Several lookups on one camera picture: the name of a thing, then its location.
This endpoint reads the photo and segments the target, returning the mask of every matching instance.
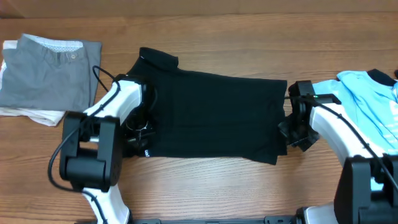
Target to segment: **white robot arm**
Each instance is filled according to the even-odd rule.
[[[97,129],[99,131],[94,131],[89,134],[89,136],[86,136],[86,141],[91,141],[91,142],[97,142],[99,145],[98,148],[98,154],[94,156],[94,158],[91,158],[88,160],[85,157],[79,156],[80,154],[76,152],[76,149],[74,147],[78,147],[78,150],[81,150],[79,148],[79,145],[74,145],[70,146],[70,148],[63,148],[62,149],[62,155],[61,155],[61,163],[60,163],[60,174],[64,180],[69,180],[72,183],[73,188],[80,188],[80,190],[85,191],[85,192],[90,192],[92,195],[94,195],[99,202],[100,206],[98,207],[97,204],[92,200],[91,197],[87,196],[87,194],[84,194],[84,196],[87,198],[89,201],[96,217],[97,221],[95,223],[97,224],[102,224],[102,223],[112,223],[112,224],[128,224],[128,223],[133,223],[132,220],[132,215],[131,211],[127,208],[127,206],[124,204],[121,193],[118,189],[117,181],[119,179],[119,173],[120,173],[120,168],[121,168],[121,159],[122,155],[124,154],[122,152],[122,149],[116,149],[116,147],[125,147],[125,138],[126,135],[123,136],[123,138],[119,138],[120,135],[123,135],[123,132],[121,132],[121,129],[125,129],[126,126],[128,129],[131,130],[128,126],[128,121],[131,119],[131,114],[132,111],[136,111],[137,108],[142,107],[145,104],[145,99],[144,95],[148,91],[148,86],[145,86],[143,83],[139,83],[135,80],[129,79],[129,77],[125,76],[122,77],[122,79],[119,78],[119,84],[120,84],[120,92],[119,94],[113,99],[111,103],[109,103],[103,111],[100,113],[96,114],[95,117],[98,118],[97,120]],[[108,100],[110,97],[112,97],[117,89],[117,85],[113,83],[112,89],[108,92],[108,94],[105,95],[103,99],[101,99],[97,104],[95,104],[93,107],[88,108],[85,111],[85,116],[89,116],[92,114],[92,112],[96,111],[106,100]],[[326,101],[326,103],[323,104],[324,106],[327,106],[328,108],[332,109],[333,111],[336,111],[337,113],[341,114],[344,118],[346,118],[357,130],[357,132],[362,135],[362,137],[366,140],[366,142],[369,143],[370,147],[373,149],[373,151],[379,156],[383,157],[383,149],[381,149],[379,146],[375,145],[372,143],[359,129],[354,125],[354,123],[348,118],[347,114],[345,113],[345,110],[343,106],[339,105],[338,103],[334,103],[333,101]],[[361,156],[363,158],[372,158],[372,155],[364,148],[362,143],[358,140],[358,138],[354,135],[352,130],[338,117],[335,115],[331,114],[329,111],[319,107],[319,106],[311,106],[309,107],[310,110],[302,114],[303,116],[306,114],[306,119],[300,118],[300,122],[304,121],[310,127],[309,129],[312,129],[310,131],[315,131],[316,135],[319,134],[323,138],[325,138],[332,148],[332,150],[336,153],[338,156],[338,159],[342,165],[345,164],[347,158],[352,158],[354,156]],[[285,129],[284,132],[283,130],[281,131],[282,133],[285,134],[285,136],[289,139],[290,138],[290,143],[296,142],[295,145],[305,145],[305,150],[310,147],[317,139],[311,139],[308,138],[306,139],[306,143],[303,144],[303,142],[300,142],[301,140],[301,134],[296,134],[294,135],[295,138],[298,138],[296,140],[292,140],[291,135],[289,134],[289,126],[291,126],[292,123],[295,122],[296,118],[290,117],[290,121],[288,123],[285,123]],[[80,114],[75,114],[72,113],[69,116],[65,118],[65,124],[64,124],[64,133],[68,131],[68,127],[79,123],[82,121],[82,116]],[[141,138],[141,130],[142,126],[138,126],[138,128],[133,128],[133,132],[131,133],[130,138],[138,140],[138,138]],[[100,154],[104,154],[107,156],[112,157],[110,161],[106,161],[105,163],[100,163],[98,161],[101,160]],[[117,169],[110,169],[109,173],[107,172],[107,169],[109,169],[109,166],[113,166],[113,164],[117,164],[118,168]],[[91,172],[84,172],[83,174],[80,173],[82,167],[87,167],[90,169],[94,169],[95,167],[99,167],[100,169],[104,169],[106,167],[107,169],[104,169],[104,174],[100,172],[99,174],[94,174]],[[95,176],[101,176],[103,178],[99,178],[99,180],[95,179]],[[106,220],[103,220],[100,215],[99,209],[102,210],[103,212],[103,217],[106,218]],[[303,221],[306,222],[306,224],[317,224],[317,223],[331,223],[335,224],[338,223],[335,213],[333,212],[333,204],[325,205],[323,207],[311,207],[309,209],[306,209],[306,212],[303,214],[302,217]],[[215,221],[217,223],[223,223],[225,220],[220,220],[220,221]],[[249,221],[245,220],[229,220],[227,223],[250,223]]]

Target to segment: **folded shirt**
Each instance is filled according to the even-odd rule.
[[[85,54],[83,54],[83,55],[88,56],[88,65],[86,66],[86,68],[84,68],[85,71],[79,72],[78,70],[69,70],[69,74],[68,73],[65,73],[65,74],[67,74],[67,75],[71,75],[71,74],[73,75],[74,73],[75,73],[75,75],[85,75],[86,74],[86,76],[88,77],[88,80],[89,80],[88,82],[85,83],[85,85],[86,85],[85,95],[86,95],[87,100],[86,100],[86,106],[84,106],[81,110],[84,110],[84,108],[87,108],[87,107],[93,105],[94,100],[95,100],[95,93],[96,93],[96,87],[97,87],[98,81],[95,78],[93,72],[91,71],[91,67],[94,65],[100,64],[101,43],[89,42],[89,41],[85,41],[85,40],[51,40],[51,39],[46,39],[43,37],[37,37],[37,36],[33,36],[33,35],[28,35],[28,34],[24,34],[21,37],[21,39],[25,44],[26,43],[31,44],[32,42],[34,42],[34,44],[40,45],[40,47],[35,46],[33,48],[28,45],[27,48],[30,50],[30,52],[28,52],[28,54],[32,54],[34,57],[35,56],[40,57],[40,56],[44,55],[42,58],[47,61],[49,59],[54,59],[54,58],[49,58],[48,57],[49,55],[56,55],[58,57],[56,59],[61,59],[62,55],[67,56],[67,54],[70,54],[71,52],[76,52],[79,49],[81,51],[84,50]],[[4,53],[4,50],[17,49],[17,45],[18,45],[17,40],[4,41],[3,53]],[[20,54],[26,54],[25,52],[26,51],[23,51],[23,50],[19,51]],[[34,67],[39,67],[40,65],[26,65],[25,64],[25,65],[21,65],[21,66],[34,68]],[[4,72],[7,71],[7,69],[8,69],[7,63],[3,60],[1,70],[0,70],[0,93],[1,93],[2,86],[4,85],[3,75],[4,75]],[[57,73],[50,70],[49,74],[56,75]],[[29,78],[38,80],[39,82],[41,82],[41,80],[38,77],[42,77],[42,76],[40,76],[42,74],[37,75],[34,73],[29,73],[28,75],[29,75]],[[44,91],[44,88],[41,88],[40,85],[41,85],[41,83],[38,86],[36,86],[36,90]],[[38,105],[37,103],[31,103],[31,104],[33,107]],[[24,106],[24,105],[20,105],[21,107],[9,106],[9,105],[7,105],[7,106],[8,106],[7,108],[5,108],[5,107],[0,108],[0,115],[3,115],[3,116],[28,116],[33,121],[36,121],[40,124],[44,124],[47,126],[56,126],[59,123],[59,121],[62,119],[63,115],[65,114],[65,110],[40,110],[40,109],[30,108],[31,106]]]

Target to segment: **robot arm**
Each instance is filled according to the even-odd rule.
[[[151,128],[148,128],[150,119],[146,116],[146,111],[148,111],[150,108],[149,105],[156,99],[154,96],[155,90],[142,80],[137,80],[136,78],[131,78],[126,75],[118,76],[117,79],[121,86],[121,91],[117,97],[115,97],[102,112],[96,114],[94,122],[89,124],[85,129],[80,129],[79,132],[73,136],[70,143],[62,147],[61,151],[60,175],[62,179],[70,181],[74,189],[90,192],[97,198],[100,208],[92,201],[91,197],[85,195],[97,217],[98,221],[96,223],[98,224],[133,223],[131,212],[122,200],[117,182],[120,176],[122,158],[126,157],[126,155],[131,156],[129,151],[142,152],[145,146],[145,139],[141,138],[142,131],[152,131]],[[93,107],[88,108],[84,113],[69,113],[64,121],[63,137],[65,137],[73,127],[79,125],[84,118],[96,111],[113,95],[116,88],[117,86],[113,83],[113,87],[109,93]],[[288,145],[298,146],[303,151],[306,151],[319,138],[318,135],[321,135],[327,140],[345,169],[346,166],[349,165],[354,167],[350,158],[355,156],[361,156],[363,159],[372,158],[372,155],[363,147],[354,133],[338,117],[319,106],[313,106],[302,101],[294,100],[294,97],[315,95],[310,81],[295,83],[289,88],[289,95],[291,96],[290,100],[293,113],[286,117],[286,120],[279,125],[280,131],[286,137]],[[340,105],[340,101],[338,101],[334,95],[322,95],[316,100],[332,110],[337,111],[354,125],[345,113],[344,108]],[[370,144],[373,151],[375,151],[379,157],[382,157],[384,151],[367,139],[357,127],[355,128]],[[128,139],[135,142],[135,145],[128,145]],[[98,144],[98,150],[83,149],[79,145],[80,141],[96,142]],[[367,163],[368,167],[370,167],[369,161],[361,162]],[[369,190],[370,176],[371,174],[369,171],[366,176],[363,175],[360,177],[360,179],[365,180],[369,177]],[[354,189],[352,184],[342,184],[347,186],[348,189]],[[393,201],[397,202],[398,206],[397,196],[391,197]],[[326,211],[330,213],[331,207],[325,208]],[[99,209],[102,209],[106,217],[105,222],[100,216]],[[318,222],[314,218],[312,218],[312,222],[310,222],[314,214],[319,214],[319,210],[319,208],[307,210],[311,211],[311,214],[306,213],[306,216],[303,217],[303,219],[307,221],[307,224],[326,223],[325,221]],[[338,223],[336,219],[338,216],[339,214],[336,214],[335,219],[330,223]]]
[[[389,173],[392,180],[398,181],[398,157],[386,155],[371,142],[334,95],[316,95],[310,81],[293,84],[289,96],[293,112],[279,125],[288,144],[305,151],[321,135],[343,166],[334,202],[306,208],[301,214],[298,211],[302,221],[306,224],[398,223],[398,192],[387,178]]]

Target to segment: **wire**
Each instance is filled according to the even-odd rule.
[[[83,193],[89,197],[91,197],[91,201],[93,201],[95,203],[95,205],[97,206],[99,215],[101,216],[101,219],[103,220],[104,224],[108,224],[108,221],[105,219],[105,215],[104,212],[101,208],[101,205],[99,203],[99,201],[97,200],[97,198],[91,194],[90,192],[87,191],[77,191],[68,187],[64,187],[62,185],[59,185],[58,183],[56,183],[56,181],[54,180],[53,176],[52,176],[52,167],[53,167],[53,163],[55,158],[57,157],[58,153],[60,152],[61,148],[69,141],[69,139],[82,127],[84,127],[84,125],[94,119],[94,116],[96,114],[98,114],[100,111],[102,111],[104,109],[105,106],[107,106],[110,102],[112,102],[112,100],[118,95],[118,93],[121,91],[121,87],[118,81],[115,80],[115,77],[112,76],[109,72],[105,71],[104,69],[100,68],[99,66],[93,66],[93,71],[94,68],[98,68],[100,71],[104,72],[105,74],[107,74],[109,77],[111,77],[113,79],[113,82],[115,82],[118,86],[118,88],[116,89],[115,93],[108,99],[105,101],[104,104],[100,105],[99,108],[97,110],[95,110],[92,114],[90,114],[88,117],[86,117],[78,127],[76,127],[73,131],[71,131],[65,138],[64,140],[61,142],[61,144],[58,145],[58,147],[56,148],[56,150],[54,151],[54,153],[52,154],[50,161],[49,161],[49,167],[47,169],[47,175],[49,178],[49,181],[51,182],[51,184],[60,189],[60,190],[65,190],[67,192],[77,192],[77,193]]]
[[[369,146],[369,144],[362,138],[362,136],[357,132],[357,130],[354,128],[354,126],[348,122],[341,114],[337,113],[336,111],[330,109],[329,107],[315,101],[314,99],[308,99],[308,98],[299,98],[299,97],[292,97],[294,99],[297,99],[299,101],[306,101],[311,103],[312,105],[315,106],[319,106],[325,110],[327,110],[328,112],[330,112],[331,114],[337,116],[339,119],[341,119],[342,121],[344,121],[344,123],[350,128],[350,130],[355,134],[355,136],[359,139],[359,141],[362,143],[362,145],[364,146],[364,148],[366,150],[368,150],[368,152],[373,156],[373,158],[377,161],[377,163],[379,163],[379,165],[381,166],[381,168],[384,170],[384,173],[387,175],[387,178],[389,179],[389,181],[391,182],[393,188],[398,192],[398,184],[397,182],[394,180],[393,176],[391,175],[391,173],[389,172],[388,168],[386,167],[386,165],[384,165],[383,161],[380,159],[379,156],[377,156],[377,154],[371,149],[371,147]]]
[[[102,72],[104,72],[105,70],[103,70],[103,69],[100,68],[99,66],[96,66],[96,65],[93,66],[93,73],[94,73],[95,78],[97,78],[99,84],[101,84],[101,86],[104,88],[104,90],[108,92],[109,90],[107,89],[107,87],[104,85],[104,83],[100,80],[99,76],[98,76],[97,73],[95,72],[95,68],[98,68],[98,70],[100,70],[100,71],[102,71]]]

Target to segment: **wood grain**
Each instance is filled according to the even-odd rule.
[[[398,57],[398,13],[7,19],[0,20],[0,30],[0,41],[23,32],[100,40],[101,66],[113,74],[127,72],[142,46],[178,56],[182,69],[289,84],[335,78],[342,70],[392,74]],[[101,78],[110,86],[109,78]],[[104,94],[99,89],[97,99]],[[285,108],[290,113],[287,103]],[[94,217],[81,195],[61,192],[47,180],[61,131],[62,125],[0,118],[0,223]],[[290,149],[276,166],[240,158],[126,159],[119,184],[135,218],[258,218],[331,202],[340,172],[321,140],[306,153]]]
[[[17,9],[7,8],[8,15],[22,14],[25,18],[398,11],[396,0],[0,0],[3,1]]]
[[[23,18],[24,16],[19,12],[9,0],[0,0],[0,19],[5,18]]]

